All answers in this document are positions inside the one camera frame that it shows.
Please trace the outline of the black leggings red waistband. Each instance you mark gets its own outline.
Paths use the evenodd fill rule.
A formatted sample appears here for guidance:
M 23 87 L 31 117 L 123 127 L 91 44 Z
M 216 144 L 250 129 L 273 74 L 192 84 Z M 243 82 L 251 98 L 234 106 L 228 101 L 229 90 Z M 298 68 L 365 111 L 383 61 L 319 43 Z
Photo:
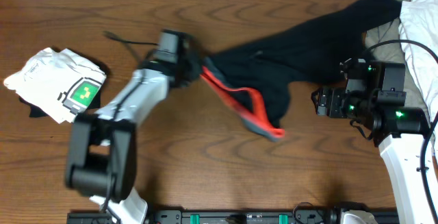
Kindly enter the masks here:
M 400 16 L 399 0 L 358 0 L 347 8 L 311 19 L 205 59 L 201 77 L 251 132 L 278 141 L 289 107 L 292 82 L 332 84 L 343 79 L 339 65 L 369 59 L 363 33 Z

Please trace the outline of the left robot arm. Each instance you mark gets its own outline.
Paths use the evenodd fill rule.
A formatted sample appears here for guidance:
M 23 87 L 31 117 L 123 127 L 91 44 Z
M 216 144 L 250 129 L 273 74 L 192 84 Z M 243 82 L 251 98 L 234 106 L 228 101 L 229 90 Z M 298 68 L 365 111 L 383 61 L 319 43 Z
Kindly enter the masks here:
M 200 77 L 203 58 L 193 36 L 163 30 L 157 47 L 138 60 L 129 83 L 93 114 L 72 124 L 65 184 L 99 205 L 97 212 L 72 211 L 68 223 L 145 223 L 147 202 L 134 187 L 136 130 L 171 88 Z

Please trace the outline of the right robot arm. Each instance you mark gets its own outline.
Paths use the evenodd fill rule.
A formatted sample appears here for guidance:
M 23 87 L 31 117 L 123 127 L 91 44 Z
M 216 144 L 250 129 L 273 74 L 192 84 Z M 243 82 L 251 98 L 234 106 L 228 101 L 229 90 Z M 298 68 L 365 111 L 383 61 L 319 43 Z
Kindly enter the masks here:
M 400 223 L 436 223 L 436 174 L 430 152 L 432 128 L 421 108 L 405 105 L 405 65 L 357 62 L 341 65 L 343 88 L 321 87 L 311 95 L 316 114 L 349 119 L 378 147 L 391 180 Z

